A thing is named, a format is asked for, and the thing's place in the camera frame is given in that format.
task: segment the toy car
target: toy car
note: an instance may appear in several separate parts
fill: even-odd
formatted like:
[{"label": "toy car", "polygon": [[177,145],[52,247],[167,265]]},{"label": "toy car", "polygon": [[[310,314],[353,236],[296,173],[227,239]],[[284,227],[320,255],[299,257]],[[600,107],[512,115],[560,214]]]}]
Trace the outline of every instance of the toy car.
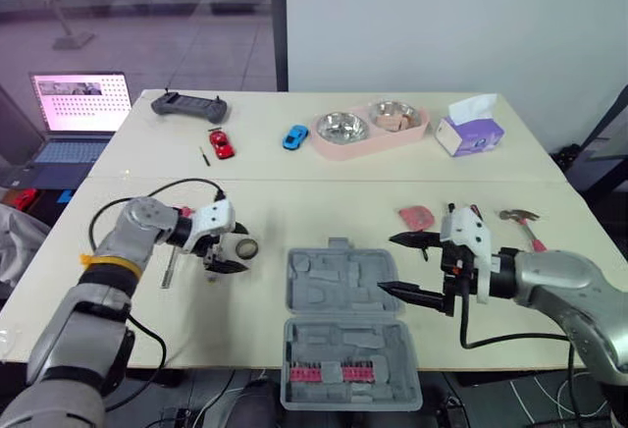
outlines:
[{"label": "toy car", "polygon": [[295,150],[307,137],[307,127],[305,126],[292,126],[288,135],[284,138],[284,148],[286,150]]},{"label": "toy car", "polygon": [[211,132],[209,134],[209,142],[214,147],[214,151],[216,152],[216,156],[219,160],[231,158],[236,154],[234,152],[234,148],[229,143],[227,134],[225,134],[223,131]]},{"label": "toy car", "polygon": [[22,192],[20,192],[20,195],[18,195],[18,197],[16,197],[13,200],[13,203],[11,204],[13,207],[15,207],[18,210],[21,211],[25,211],[28,209],[28,207],[34,203],[35,199],[37,198],[37,189],[31,188],[31,189],[25,189]]}]

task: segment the robotic arm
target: robotic arm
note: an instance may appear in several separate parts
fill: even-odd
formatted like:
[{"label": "robotic arm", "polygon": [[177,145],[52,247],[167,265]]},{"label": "robotic arm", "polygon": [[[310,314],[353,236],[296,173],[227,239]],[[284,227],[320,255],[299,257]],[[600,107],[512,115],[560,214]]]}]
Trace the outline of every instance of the robotic arm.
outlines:
[{"label": "robotic arm", "polygon": [[380,283],[389,294],[453,316],[455,296],[462,296],[460,342],[468,344],[468,298],[476,294],[512,298],[556,322],[576,348],[592,376],[601,383],[613,413],[626,425],[628,386],[628,294],[611,286],[589,259],[566,251],[525,252],[502,248],[491,255],[491,234],[470,208],[455,209],[443,220],[439,234],[409,232],[391,241],[443,250],[443,292],[423,291],[408,283]]},{"label": "robotic arm", "polygon": [[104,426],[102,396],[124,377],[134,343],[126,325],[131,297],[154,244],[178,246],[202,257],[207,269],[233,273],[246,267],[221,259],[216,245],[237,228],[244,230],[225,198],[191,218],[152,197],[129,201],[35,344],[30,387],[2,414],[0,428]]}]

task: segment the orange band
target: orange band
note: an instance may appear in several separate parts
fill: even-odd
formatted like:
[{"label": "orange band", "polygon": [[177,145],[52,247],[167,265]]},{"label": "orange band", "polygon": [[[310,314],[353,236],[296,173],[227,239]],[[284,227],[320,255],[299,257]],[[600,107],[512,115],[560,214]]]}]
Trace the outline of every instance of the orange band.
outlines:
[{"label": "orange band", "polygon": [[85,269],[92,264],[116,264],[118,266],[122,266],[123,268],[127,268],[129,271],[134,273],[138,280],[141,279],[142,271],[139,269],[139,266],[118,256],[89,256],[87,254],[82,254],[80,256],[80,263],[85,267]]}]

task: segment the double pet bowl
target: double pet bowl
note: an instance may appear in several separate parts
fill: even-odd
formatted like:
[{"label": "double pet bowl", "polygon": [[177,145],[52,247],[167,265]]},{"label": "double pet bowl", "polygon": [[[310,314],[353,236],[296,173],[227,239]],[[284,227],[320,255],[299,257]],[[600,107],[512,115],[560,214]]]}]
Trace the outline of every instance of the double pet bowl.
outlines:
[{"label": "double pet bowl", "polygon": [[348,160],[417,141],[430,124],[425,109],[380,101],[317,118],[312,144],[330,160]]}]

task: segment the white table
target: white table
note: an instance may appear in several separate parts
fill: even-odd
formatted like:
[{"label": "white table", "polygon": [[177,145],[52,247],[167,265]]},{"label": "white table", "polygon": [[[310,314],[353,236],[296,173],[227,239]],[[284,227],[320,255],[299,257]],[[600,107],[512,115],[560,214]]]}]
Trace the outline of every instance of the white table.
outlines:
[{"label": "white table", "polygon": [[[145,90],[123,127],[91,170],[92,178],[184,178],[218,180],[307,181],[524,181],[564,182],[564,176],[521,119],[500,96],[496,121],[506,134],[494,153],[451,158],[434,139],[434,128],[446,106],[471,93],[269,93],[220,92],[231,105],[225,132],[235,158],[217,161],[208,141],[211,127],[204,119],[158,116],[150,102],[162,89]],[[215,97],[210,91],[181,91]],[[282,139],[294,124],[310,126],[329,112],[365,105],[383,96],[426,107],[432,127],[426,136],[405,145],[351,161],[324,159],[311,142],[293,152]],[[198,151],[211,162],[208,169]]]},{"label": "white table", "polygon": [[[83,183],[0,314],[0,329],[9,329],[16,336],[4,359],[27,360],[59,301],[77,282],[81,273],[79,254],[89,252],[87,224],[97,208],[116,197],[146,194],[167,181],[90,178]],[[585,202],[566,183],[220,183],[234,202],[237,219],[259,238],[260,254],[250,272],[224,277],[213,285],[205,281],[199,259],[185,256],[178,262],[171,288],[161,290],[170,248],[155,248],[133,298],[132,313],[164,338],[170,367],[280,366],[284,323],[290,318],[284,296],[286,257],[292,247],[326,246],[328,237],[348,237],[355,247],[390,251],[401,280],[439,291],[443,273],[437,250],[430,251],[430,261],[425,263],[418,250],[387,241],[404,230],[395,210],[408,205],[429,207],[438,219],[434,227],[438,230],[448,202],[459,206],[478,204],[493,232],[494,251],[501,246],[530,249],[520,227],[501,221],[497,212],[513,207],[533,210],[542,219],[532,227],[549,248],[588,256],[613,285],[628,290],[626,261]],[[181,185],[159,198],[172,205],[196,207],[210,201],[213,193],[207,185]],[[103,215],[96,228],[97,240],[113,226],[116,216],[114,211]],[[459,313],[449,318],[427,308],[406,306],[399,318],[410,329],[419,366],[424,370],[550,369],[566,363],[563,342],[523,340],[462,349],[457,340]],[[492,298],[489,305],[472,301],[471,341],[531,331],[560,330],[541,313],[511,301]],[[141,333],[136,334],[130,365],[154,367],[159,361],[159,348]]]}]

